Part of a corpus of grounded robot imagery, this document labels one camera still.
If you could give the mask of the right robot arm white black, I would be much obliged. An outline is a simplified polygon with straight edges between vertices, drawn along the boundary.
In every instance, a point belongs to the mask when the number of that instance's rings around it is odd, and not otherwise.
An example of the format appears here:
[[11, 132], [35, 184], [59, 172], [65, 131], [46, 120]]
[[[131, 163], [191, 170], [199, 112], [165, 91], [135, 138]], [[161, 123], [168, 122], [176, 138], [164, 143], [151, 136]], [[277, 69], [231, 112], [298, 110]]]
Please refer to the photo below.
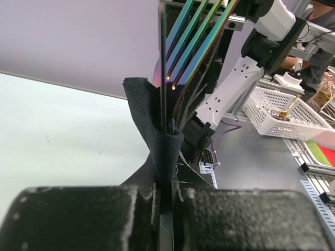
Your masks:
[[291, 13], [282, 1], [242, 1], [236, 12], [253, 24], [253, 30], [224, 81], [207, 99], [204, 92], [193, 97], [186, 111], [181, 152], [189, 163], [200, 158], [234, 103], [247, 99], [261, 77], [280, 66], [306, 26], [306, 21]]

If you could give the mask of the iridescent green fork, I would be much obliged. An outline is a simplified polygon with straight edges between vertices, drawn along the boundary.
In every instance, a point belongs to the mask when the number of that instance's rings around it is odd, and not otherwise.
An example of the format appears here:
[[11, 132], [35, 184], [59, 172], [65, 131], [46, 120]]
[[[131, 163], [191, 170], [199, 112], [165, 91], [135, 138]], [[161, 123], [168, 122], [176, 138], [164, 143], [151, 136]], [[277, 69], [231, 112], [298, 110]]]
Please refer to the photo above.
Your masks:
[[[208, 52], [218, 38], [229, 17], [239, 5], [239, 1], [228, 1], [208, 35], [205, 35], [213, 17], [222, 6], [221, 1], [210, 3], [201, 1], [196, 5], [194, 1], [186, 1], [176, 18], [171, 30], [166, 30], [166, 2], [165, 2], [165, 74], [166, 74], [166, 118], [167, 126], [175, 119], [176, 109], [183, 96], [183, 92], [206, 58]], [[160, 56], [153, 73], [153, 86], [161, 87]], [[172, 90], [178, 100], [167, 103], [168, 90]]]

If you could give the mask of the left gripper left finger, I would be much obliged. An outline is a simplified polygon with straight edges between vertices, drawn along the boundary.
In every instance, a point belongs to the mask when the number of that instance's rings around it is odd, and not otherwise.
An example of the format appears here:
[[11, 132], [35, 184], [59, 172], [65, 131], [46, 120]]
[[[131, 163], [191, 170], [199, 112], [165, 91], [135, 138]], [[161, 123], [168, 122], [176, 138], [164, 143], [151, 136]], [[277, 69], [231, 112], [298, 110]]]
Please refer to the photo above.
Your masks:
[[151, 158], [120, 186], [30, 187], [1, 225], [1, 250], [157, 250]]

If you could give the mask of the silver table knife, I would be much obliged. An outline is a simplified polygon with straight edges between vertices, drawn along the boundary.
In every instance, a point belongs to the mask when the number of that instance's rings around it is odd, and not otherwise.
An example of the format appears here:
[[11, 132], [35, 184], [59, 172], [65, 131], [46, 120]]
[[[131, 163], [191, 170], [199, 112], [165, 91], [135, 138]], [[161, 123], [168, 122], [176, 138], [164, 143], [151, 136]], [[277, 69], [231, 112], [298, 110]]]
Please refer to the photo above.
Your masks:
[[165, 1], [159, 1], [158, 5], [159, 16], [159, 49], [161, 63], [161, 87], [160, 87], [160, 110], [161, 110], [161, 129], [164, 133], [167, 131], [166, 118], [166, 74], [165, 74]]

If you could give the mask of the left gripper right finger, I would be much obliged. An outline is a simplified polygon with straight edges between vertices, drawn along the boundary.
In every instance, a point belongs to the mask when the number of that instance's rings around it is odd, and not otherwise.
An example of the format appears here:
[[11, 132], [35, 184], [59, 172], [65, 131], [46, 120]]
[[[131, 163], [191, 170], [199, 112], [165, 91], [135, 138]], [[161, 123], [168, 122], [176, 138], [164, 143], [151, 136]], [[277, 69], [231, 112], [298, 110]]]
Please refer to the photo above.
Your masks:
[[218, 190], [179, 156], [175, 250], [329, 250], [310, 199], [294, 190]]

